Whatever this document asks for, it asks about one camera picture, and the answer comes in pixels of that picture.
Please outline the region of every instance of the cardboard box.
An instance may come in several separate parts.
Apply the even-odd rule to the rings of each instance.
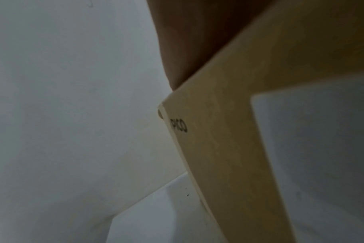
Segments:
[[[161,103],[198,194],[230,242],[295,241],[251,99],[361,71],[363,0],[283,0]]]

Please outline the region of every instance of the white label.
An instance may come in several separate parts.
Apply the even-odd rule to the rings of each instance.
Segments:
[[[298,243],[364,243],[364,74],[256,95]]]

